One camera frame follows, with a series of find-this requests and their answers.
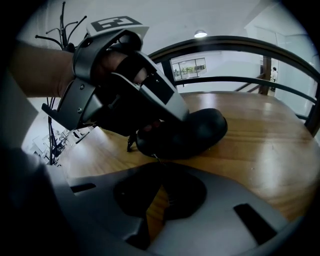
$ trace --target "person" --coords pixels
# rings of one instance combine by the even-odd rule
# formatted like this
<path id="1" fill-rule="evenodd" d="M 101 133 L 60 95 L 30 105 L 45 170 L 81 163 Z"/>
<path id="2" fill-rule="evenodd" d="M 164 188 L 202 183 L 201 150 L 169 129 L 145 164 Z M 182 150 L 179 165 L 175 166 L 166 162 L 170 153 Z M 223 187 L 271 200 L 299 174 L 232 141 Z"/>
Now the person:
<path id="1" fill-rule="evenodd" d="M 93 68 L 95 84 L 112 86 L 108 84 L 108 74 L 114 72 L 127 55 L 117 51 L 106 51 L 103 57 Z M 72 68 L 73 53 L 45 49 L 17 42 L 8 70 L 16 83 L 28 98 L 32 97 L 62 97 L 68 85 L 75 79 Z M 143 68 L 134 83 L 140 84 L 147 77 Z M 160 121 L 147 125 L 144 130 L 157 128 Z"/>
<path id="2" fill-rule="evenodd" d="M 271 81 L 276 82 L 277 79 L 278 79 L 278 72 L 277 72 L 277 68 L 274 66 L 271 71 Z"/>

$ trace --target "wooden post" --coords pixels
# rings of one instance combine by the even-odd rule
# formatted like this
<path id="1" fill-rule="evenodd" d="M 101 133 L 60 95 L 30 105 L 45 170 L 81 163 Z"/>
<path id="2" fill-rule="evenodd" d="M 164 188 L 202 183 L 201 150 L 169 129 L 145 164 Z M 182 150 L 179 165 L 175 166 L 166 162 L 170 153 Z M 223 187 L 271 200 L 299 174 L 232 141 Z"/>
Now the wooden post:
<path id="1" fill-rule="evenodd" d="M 270 81 L 271 78 L 271 58 L 263 56 L 262 73 L 264 73 L 264 80 Z M 268 95 L 269 87 L 261 85 L 259 88 L 259 94 Z"/>

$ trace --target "rectangular slot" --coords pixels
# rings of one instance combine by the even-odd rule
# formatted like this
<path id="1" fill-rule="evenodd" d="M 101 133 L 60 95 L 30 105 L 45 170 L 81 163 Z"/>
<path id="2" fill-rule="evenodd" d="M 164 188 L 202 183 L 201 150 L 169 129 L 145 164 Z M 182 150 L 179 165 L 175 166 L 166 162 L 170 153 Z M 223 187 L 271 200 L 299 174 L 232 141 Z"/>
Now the rectangular slot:
<path id="1" fill-rule="evenodd" d="M 247 203 L 233 207 L 243 224 L 250 231 L 258 245 L 262 245 L 277 232 Z"/>
<path id="2" fill-rule="evenodd" d="M 73 193 L 81 192 L 81 191 L 86 191 L 95 188 L 96 185 L 93 183 L 85 183 L 81 185 L 76 185 L 76 186 L 71 186 L 71 190 Z"/>

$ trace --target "staircase railing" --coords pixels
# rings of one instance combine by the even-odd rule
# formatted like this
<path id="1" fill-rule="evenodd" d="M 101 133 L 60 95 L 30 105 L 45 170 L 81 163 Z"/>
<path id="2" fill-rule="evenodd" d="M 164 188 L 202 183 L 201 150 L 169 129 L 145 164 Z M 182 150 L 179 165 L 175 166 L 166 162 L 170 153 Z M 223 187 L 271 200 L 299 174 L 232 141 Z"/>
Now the staircase railing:
<path id="1" fill-rule="evenodd" d="M 206 51 L 237 51 L 247 52 L 258 55 L 263 55 L 264 76 L 260 78 L 238 77 L 238 76 L 213 76 L 213 77 L 198 77 L 188 80 L 175 81 L 174 73 L 171 66 L 171 59 L 179 56 L 206 52 Z M 294 53 L 282 49 L 274 44 L 265 41 L 240 37 L 240 36 L 209 36 L 205 38 L 191 39 L 179 42 L 168 47 L 162 48 L 149 57 L 157 64 L 161 63 L 165 76 L 171 81 L 174 86 L 183 84 L 203 83 L 203 82 L 241 82 L 247 84 L 259 85 L 259 93 L 268 94 L 269 88 L 277 88 L 280 90 L 293 93 L 304 99 L 314 103 L 308 116 L 296 114 L 302 120 L 305 120 L 304 125 L 309 132 L 315 136 L 320 127 L 320 73 L 311 66 L 308 62 L 295 55 Z M 311 97 L 305 93 L 295 90 L 291 87 L 270 81 L 271 58 L 287 63 L 298 70 L 304 72 L 309 77 L 313 78 L 317 83 L 315 97 Z"/>

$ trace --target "wooden table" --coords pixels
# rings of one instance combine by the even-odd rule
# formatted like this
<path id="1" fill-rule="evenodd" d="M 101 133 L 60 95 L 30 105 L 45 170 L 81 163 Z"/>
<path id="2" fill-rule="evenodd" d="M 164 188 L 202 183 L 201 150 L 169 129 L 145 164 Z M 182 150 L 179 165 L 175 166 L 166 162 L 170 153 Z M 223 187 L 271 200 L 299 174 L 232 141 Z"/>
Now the wooden table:
<path id="1" fill-rule="evenodd" d="M 271 96 L 242 92 L 188 93 L 191 112 L 216 108 L 228 122 L 226 136 L 190 159 L 173 162 L 233 179 L 288 219 L 304 215 L 320 172 L 320 148 L 301 120 Z M 127 137 L 96 127 L 61 154 L 67 177 L 102 175 L 154 162 Z"/>

